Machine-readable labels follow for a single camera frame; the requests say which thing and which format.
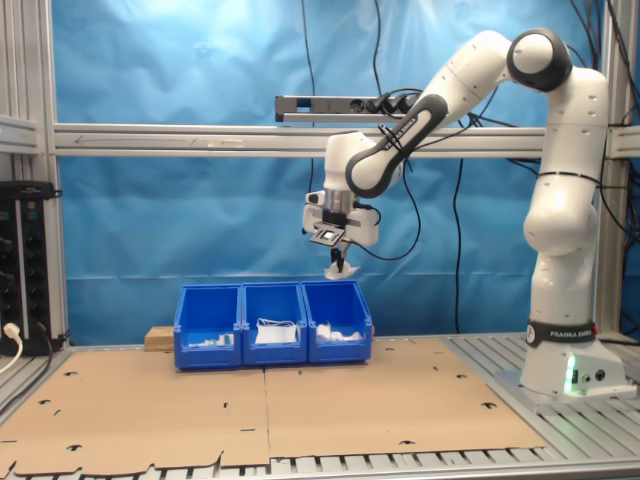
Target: power plug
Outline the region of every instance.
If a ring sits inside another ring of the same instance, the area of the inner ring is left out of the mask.
[[[7,323],[2,329],[4,334],[16,343],[22,343],[20,338],[20,327],[15,323]]]

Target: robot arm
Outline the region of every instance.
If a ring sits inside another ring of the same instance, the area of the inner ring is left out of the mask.
[[[465,116],[498,84],[510,79],[506,61],[510,45],[502,35],[491,31],[467,42],[433,77],[386,138],[349,159],[346,186],[363,198],[382,194],[396,168],[427,135]],[[360,135],[354,134],[352,141],[357,143]]]
[[[305,231],[315,233],[312,241],[332,248],[332,267],[325,275],[349,276],[355,270],[343,268],[346,248],[351,243],[370,246],[378,240],[377,214],[361,208],[358,197],[381,195],[397,182],[404,160],[429,134],[461,119],[508,80],[548,94],[552,128],[547,132],[545,156],[555,157],[550,168],[597,176],[599,157],[585,160],[579,150],[568,151],[568,145],[580,143],[588,154],[601,151],[606,136],[604,77],[573,68],[565,44],[549,30],[529,30],[513,43],[499,33],[481,32],[449,59],[385,138],[374,143],[356,131],[329,139],[324,191],[307,195],[304,215]],[[592,101],[591,96],[599,100]],[[598,128],[585,136],[580,133],[584,125]],[[543,160],[541,173],[548,163]]]
[[[482,32],[442,67],[386,138],[375,143],[359,132],[332,136],[324,191],[307,195],[304,228],[314,232],[313,241],[331,247],[333,263],[325,275],[351,275],[349,245],[373,245],[378,238],[377,215],[358,197],[382,194],[427,135],[462,118],[506,80],[544,92],[549,104],[540,173],[524,224],[538,259],[520,384],[552,400],[635,395],[620,359],[596,339],[589,309],[607,81],[597,71],[574,68],[553,32],[530,30],[513,43]]]

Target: metal table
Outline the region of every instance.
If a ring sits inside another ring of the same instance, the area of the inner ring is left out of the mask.
[[[416,452],[412,454],[353,455],[272,459],[268,466],[156,470],[120,477],[122,480],[187,480],[236,477],[279,478],[640,478],[640,400],[583,402],[547,408],[534,414],[519,404],[494,379],[499,371],[522,368],[526,352],[524,335],[491,334],[442,336],[447,345],[480,375],[511,408],[547,442],[544,448]],[[141,348],[71,348],[58,353],[49,373],[77,351]],[[640,348],[611,345],[630,366],[640,368]],[[0,367],[9,359],[0,359]],[[21,359],[0,382],[0,405],[37,375],[46,358]],[[79,480],[72,475],[36,476],[33,480]],[[7,477],[15,480],[10,473]]]

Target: blue plastic bin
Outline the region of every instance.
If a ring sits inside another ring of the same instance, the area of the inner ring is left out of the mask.
[[[307,361],[307,315],[300,283],[242,285],[242,346],[245,365],[283,365]],[[296,343],[256,344],[258,318],[297,324]]]
[[[302,282],[302,295],[309,323],[311,363],[364,362],[371,358],[373,323],[358,282]],[[360,332],[362,340],[332,342],[317,338],[317,325],[327,323],[332,331],[344,336]]]
[[[242,365],[240,285],[182,287],[173,326],[176,367],[229,368]],[[190,347],[233,334],[233,345]]]

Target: cardboard floor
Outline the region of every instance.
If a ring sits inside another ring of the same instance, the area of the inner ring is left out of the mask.
[[[534,448],[543,440],[438,339],[367,365],[178,373],[173,355],[76,353],[0,427],[0,470],[141,473],[271,457]]]

